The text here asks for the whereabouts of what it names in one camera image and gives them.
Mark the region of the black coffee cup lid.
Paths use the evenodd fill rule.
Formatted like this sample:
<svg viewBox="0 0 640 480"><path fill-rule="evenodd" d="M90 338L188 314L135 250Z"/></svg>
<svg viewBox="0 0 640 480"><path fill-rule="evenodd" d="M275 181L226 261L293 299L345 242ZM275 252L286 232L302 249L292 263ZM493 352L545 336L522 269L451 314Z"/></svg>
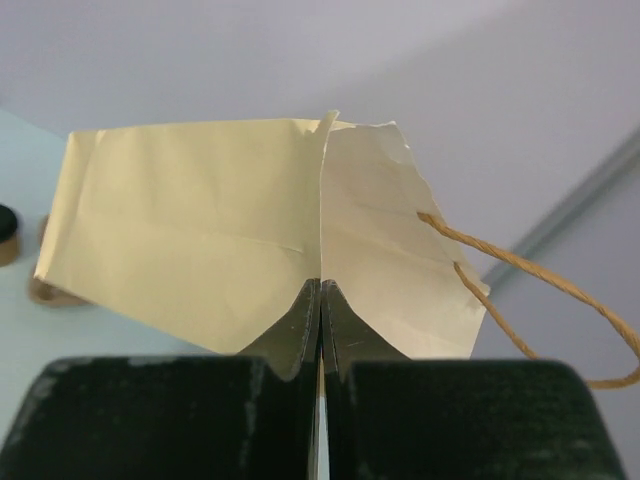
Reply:
<svg viewBox="0 0 640 480"><path fill-rule="evenodd" d="M18 217L8 206L0 205L0 242L10 240L18 230Z"/></svg>

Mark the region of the brown paper coffee cup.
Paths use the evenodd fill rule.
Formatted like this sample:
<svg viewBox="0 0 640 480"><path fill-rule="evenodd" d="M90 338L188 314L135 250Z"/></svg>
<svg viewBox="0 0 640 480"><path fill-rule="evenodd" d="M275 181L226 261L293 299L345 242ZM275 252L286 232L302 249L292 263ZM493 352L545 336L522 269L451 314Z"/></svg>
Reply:
<svg viewBox="0 0 640 480"><path fill-rule="evenodd" d="M17 233L0 243L0 267L15 262L20 256L20 237Z"/></svg>

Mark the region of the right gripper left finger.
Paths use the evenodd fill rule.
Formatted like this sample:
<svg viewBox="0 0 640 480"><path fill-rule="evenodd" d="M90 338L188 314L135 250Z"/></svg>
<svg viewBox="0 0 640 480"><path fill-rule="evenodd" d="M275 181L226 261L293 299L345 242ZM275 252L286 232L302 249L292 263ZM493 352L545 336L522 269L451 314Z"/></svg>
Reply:
<svg viewBox="0 0 640 480"><path fill-rule="evenodd" d="M32 383L5 479L313 479L320 283L235 355L67 357Z"/></svg>

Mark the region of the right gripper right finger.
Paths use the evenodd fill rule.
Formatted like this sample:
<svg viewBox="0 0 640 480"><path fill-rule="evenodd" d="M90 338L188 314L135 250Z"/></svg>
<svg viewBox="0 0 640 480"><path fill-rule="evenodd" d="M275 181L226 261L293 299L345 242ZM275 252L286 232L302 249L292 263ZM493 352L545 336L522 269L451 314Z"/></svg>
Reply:
<svg viewBox="0 0 640 480"><path fill-rule="evenodd" d="M594 398L567 365L412 360L322 285L334 479L621 479Z"/></svg>

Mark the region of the kraft paper takeout bag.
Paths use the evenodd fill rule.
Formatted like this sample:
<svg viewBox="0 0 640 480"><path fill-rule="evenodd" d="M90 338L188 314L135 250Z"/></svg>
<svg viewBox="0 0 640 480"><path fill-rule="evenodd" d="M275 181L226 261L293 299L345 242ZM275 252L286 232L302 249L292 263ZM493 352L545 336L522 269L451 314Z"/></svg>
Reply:
<svg viewBox="0 0 640 480"><path fill-rule="evenodd" d="M593 304L449 227L395 124L330 112L72 133L34 275L221 354L333 280L402 354L468 358L496 308L464 246Z"/></svg>

